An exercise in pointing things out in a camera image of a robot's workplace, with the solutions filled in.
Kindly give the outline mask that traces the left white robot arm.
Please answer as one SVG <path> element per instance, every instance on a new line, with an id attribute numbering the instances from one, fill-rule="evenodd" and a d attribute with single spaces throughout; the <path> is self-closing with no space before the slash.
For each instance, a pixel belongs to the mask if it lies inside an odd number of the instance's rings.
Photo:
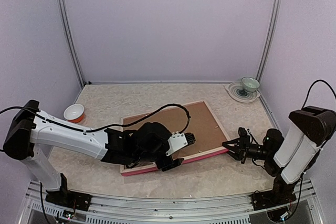
<path id="1" fill-rule="evenodd" d="M 18 110 L 18 113 L 8 130 L 3 152 L 24 163 L 47 193 L 64 206 L 73 201 L 74 195 L 67 189 L 65 176 L 54 169 L 40 145 L 74 151 L 128 168 L 142 161 L 154 162 L 162 171 L 179 166 L 182 160 L 172 155 L 188 145 L 184 131 L 172 133 L 158 122 L 144 123 L 137 130 L 128 130 L 127 124 L 123 126 L 124 131 L 115 130 L 116 124 L 92 129 L 49 115 L 39 109 L 39 102 L 35 100 L 24 106 L 5 108 L 1 113 L 10 110 Z"/>

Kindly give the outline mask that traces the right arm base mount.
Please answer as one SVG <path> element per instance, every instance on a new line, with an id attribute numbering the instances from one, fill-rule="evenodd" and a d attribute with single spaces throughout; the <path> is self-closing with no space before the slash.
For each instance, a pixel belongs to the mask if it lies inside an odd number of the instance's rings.
<path id="1" fill-rule="evenodd" d="M 254 211 L 280 206 L 290 203 L 291 201 L 295 201 L 297 198 L 294 189 L 297 183 L 298 181 L 292 184 L 287 184 L 280 175 L 276 176 L 271 190 L 254 192 L 251 195 Z"/>

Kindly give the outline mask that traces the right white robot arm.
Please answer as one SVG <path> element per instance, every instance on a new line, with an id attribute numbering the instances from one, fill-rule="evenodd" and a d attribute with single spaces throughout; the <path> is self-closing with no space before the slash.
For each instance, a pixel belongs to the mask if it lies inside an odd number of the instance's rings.
<path id="1" fill-rule="evenodd" d="M 240 127 L 238 138 L 222 143 L 235 160 L 241 163 L 247 158 L 261 160 L 264 170 L 279 178 L 281 185 L 268 194 L 273 205 L 288 198 L 289 189 L 285 185 L 293 185 L 299 180 L 335 133 L 335 111 L 332 110 L 307 106 L 292 111 L 289 120 L 291 126 L 286 136 L 277 129 L 269 129 L 263 143 L 254 144 L 252 134 Z"/>

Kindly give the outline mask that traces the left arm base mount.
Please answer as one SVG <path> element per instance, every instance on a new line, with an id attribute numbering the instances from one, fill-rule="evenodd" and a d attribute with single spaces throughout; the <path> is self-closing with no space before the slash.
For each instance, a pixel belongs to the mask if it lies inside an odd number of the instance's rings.
<path id="1" fill-rule="evenodd" d="M 46 201 L 73 210 L 88 211 L 92 195 L 69 190 L 63 173 L 60 174 L 60 178 L 61 185 L 58 190 L 46 190 Z"/>

